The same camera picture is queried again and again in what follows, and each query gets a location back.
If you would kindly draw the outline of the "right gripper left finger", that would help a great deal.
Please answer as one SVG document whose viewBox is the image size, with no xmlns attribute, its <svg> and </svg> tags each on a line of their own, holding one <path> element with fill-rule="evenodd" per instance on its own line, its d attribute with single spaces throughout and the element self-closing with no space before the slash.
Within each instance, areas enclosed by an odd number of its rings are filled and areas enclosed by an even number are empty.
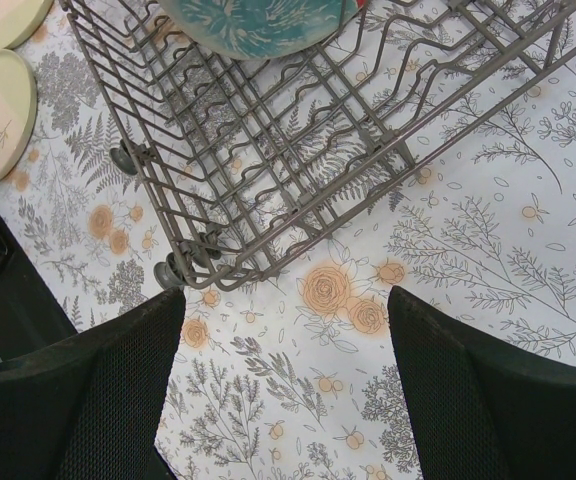
<svg viewBox="0 0 576 480">
<path fill-rule="evenodd" d="M 186 299 L 179 288 L 0 363 L 0 479 L 144 479 Z"/>
</svg>

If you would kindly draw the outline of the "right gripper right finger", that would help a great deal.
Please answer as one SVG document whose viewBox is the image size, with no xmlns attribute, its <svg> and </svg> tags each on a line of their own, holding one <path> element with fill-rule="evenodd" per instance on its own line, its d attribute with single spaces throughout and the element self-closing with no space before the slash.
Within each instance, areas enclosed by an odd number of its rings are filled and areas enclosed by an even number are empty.
<svg viewBox="0 0 576 480">
<path fill-rule="evenodd" d="M 426 479 L 576 479 L 576 367 L 395 286 L 388 318 Z"/>
</svg>

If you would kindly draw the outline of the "red teal flower plate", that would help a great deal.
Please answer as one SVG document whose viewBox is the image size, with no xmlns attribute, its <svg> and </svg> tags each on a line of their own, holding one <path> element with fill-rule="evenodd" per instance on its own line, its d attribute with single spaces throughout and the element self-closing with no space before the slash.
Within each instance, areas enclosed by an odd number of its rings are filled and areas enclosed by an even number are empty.
<svg viewBox="0 0 576 480">
<path fill-rule="evenodd" d="M 197 44 L 234 60 L 292 55 L 336 34 L 364 7 L 348 0 L 160 0 Z"/>
</svg>

